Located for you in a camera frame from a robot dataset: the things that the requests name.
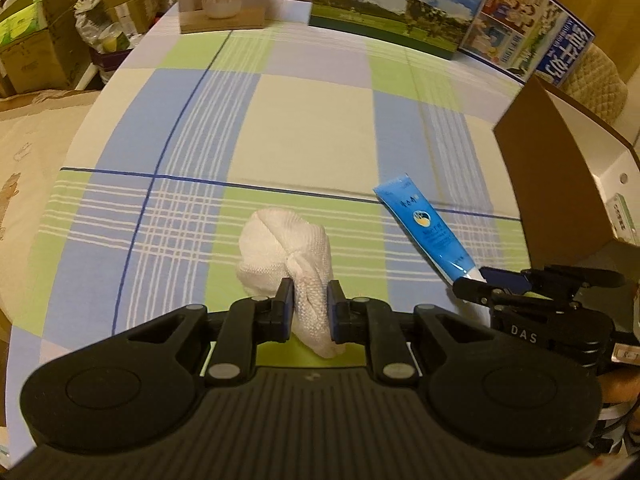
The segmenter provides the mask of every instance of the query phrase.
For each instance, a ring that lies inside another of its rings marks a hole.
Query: blue tube
[[[456,235],[408,175],[381,184],[373,191],[391,209],[449,283],[462,277],[484,281]]]

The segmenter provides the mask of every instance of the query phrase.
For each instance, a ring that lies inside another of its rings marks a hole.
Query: silver screw
[[[415,368],[406,363],[391,363],[382,368],[389,379],[408,379],[415,374]]]
[[[209,375],[214,379],[233,379],[240,375],[240,367],[232,363],[218,363],[209,367]]]

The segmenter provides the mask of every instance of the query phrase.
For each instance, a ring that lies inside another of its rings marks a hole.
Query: black cable
[[[604,428],[604,430],[600,430],[597,433],[593,433],[591,435],[591,438],[600,438],[601,436],[604,436],[607,433],[610,433],[611,431],[616,430],[623,424],[628,423],[629,419],[633,416],[634,412],[638,408],[640,408],[640,395],[638,395],[638,398],[636,399],[636,403],[631,407],[631,409],[628,412],[625,413],[625,415],[623,415],[621,418],[619,418],[616,422],[614,422],[610,426],[607,426],[606,428]]]

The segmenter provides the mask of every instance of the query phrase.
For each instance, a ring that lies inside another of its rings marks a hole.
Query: checkered bed sheet
[[[10,346],[12,458],[32,445],[18,393],[37,366],[243,297],[238,237],[263,207],[325,226],[347,295],[465,313],[372,188],[409,173],[479,265],[526,267],[491,131],[518,90],[469,60],[301,23],[180,36],[170,12],[87,115],[42,218]],[[327,365],[295,340],[258,360]]]

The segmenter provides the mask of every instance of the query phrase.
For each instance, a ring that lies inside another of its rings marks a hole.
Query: crumpled white fabric
[[[296,306],[292,332],[320,357],[344,352],[331,340],[326,286],[333,279],[331,249],[324,228],[293,211],[256,211],[239,240],[238,279],[251,295],[275,295],[282,278],[292,278]]]

